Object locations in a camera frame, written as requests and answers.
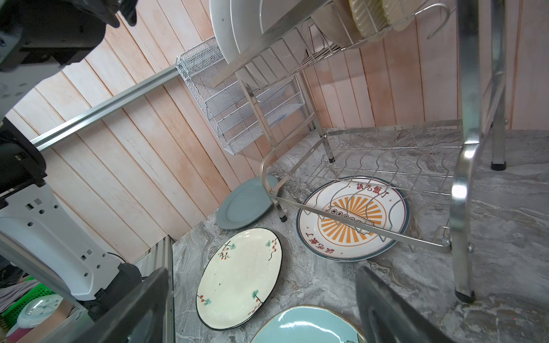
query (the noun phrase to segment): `wire basket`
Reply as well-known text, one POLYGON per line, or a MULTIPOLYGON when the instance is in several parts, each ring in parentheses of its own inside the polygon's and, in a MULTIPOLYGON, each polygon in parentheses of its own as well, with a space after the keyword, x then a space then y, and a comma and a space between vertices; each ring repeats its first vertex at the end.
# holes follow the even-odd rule
MULTIPOLYGON (((215 37, 181 54, 176 60, 177 70, 221 145, 235 155, 258 139, 263 130, 236 75, 231 75, 217 87, 210 86, 215 75, 225 66, 227 62, 215 37)), ((271 127, 305 104, 301 92, 295 91, 292 78, 259 92, 256 98, 271 127)))

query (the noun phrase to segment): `metal rail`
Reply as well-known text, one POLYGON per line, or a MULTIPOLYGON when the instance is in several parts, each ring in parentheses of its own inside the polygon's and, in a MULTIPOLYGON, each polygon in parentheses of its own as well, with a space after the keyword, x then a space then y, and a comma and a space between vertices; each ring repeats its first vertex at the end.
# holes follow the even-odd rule
POLYGON ((135 86, 132 86, 112 98, 100 103, 99 105, 90 108, 81 115, 78 115, 71 120, 67 120, 58 127, 41 134, 31 140, 31 143, 34 144, 38 151, 44 151, 54 144, 61 142, 68 136, 83 130, 96 121, 105 118, 109 114, 116 112, 127 104, 137 100, 153 89, 162 86, 177 76, 179 76, 179 72, 174 65, 166 68, 146 80, 141 81, 135 86))

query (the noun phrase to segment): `blue plate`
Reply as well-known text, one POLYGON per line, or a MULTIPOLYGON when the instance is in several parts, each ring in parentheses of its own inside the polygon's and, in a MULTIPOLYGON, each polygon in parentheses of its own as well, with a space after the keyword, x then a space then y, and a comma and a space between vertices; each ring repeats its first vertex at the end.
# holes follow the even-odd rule
MULTIPOLYGON (((271 188, 278 179, 267 175, 271 188)), ((256 221, 272 202, 259 177, 248 180, 237 187, 217 210, 217 225, 225 230, 236 230, 256 221)))
POLYGON ((364 335, 344 318, 322 307, 296 306, 272 317, 251 343, 364 343, 364 335))

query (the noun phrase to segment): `floral plate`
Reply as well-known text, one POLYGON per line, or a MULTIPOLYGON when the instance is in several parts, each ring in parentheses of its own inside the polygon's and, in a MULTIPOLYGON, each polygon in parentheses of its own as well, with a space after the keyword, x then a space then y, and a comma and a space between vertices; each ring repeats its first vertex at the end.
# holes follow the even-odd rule
POLYGON ((254 228, 226 241, 208 262, 197 291, 198 317, 208 328, 244 324, 275 288, 282 247, 270 230, 254 228))
MULTIPOLYGON (((314 191, 305 205, 354 221, 403 233, 410 211, 405 197, 379 178, 355 176, 328 182, 314 191)), ((316 213, 299 210, 298 234, 314 253, 337 261, 359 261, 381 254, 396 241, 353 228, 316 213)))

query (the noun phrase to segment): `rubber foot cap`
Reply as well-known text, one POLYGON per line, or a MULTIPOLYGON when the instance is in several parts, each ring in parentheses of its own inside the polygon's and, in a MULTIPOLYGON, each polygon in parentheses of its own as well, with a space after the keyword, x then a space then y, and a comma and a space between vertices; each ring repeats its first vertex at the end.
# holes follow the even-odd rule
POLYGON ((496 170, 496 171, 505 170, 505 169, 507 169, 507 162, 505 162, 504 164, 494 164, 494 163, 492 163, 490 168, 492 168, 492 170, 496 170))
POLYGON ((472 291, 470 296, 466 295, 466 294, 463 294, 463 293, 460 293, 458 291, 454 291, 454 293, 456 294, 458 299, 460 299, 461 301, 466 302, 466 303, 474 303, 475 300, 476 300, 475 291, 472 291))

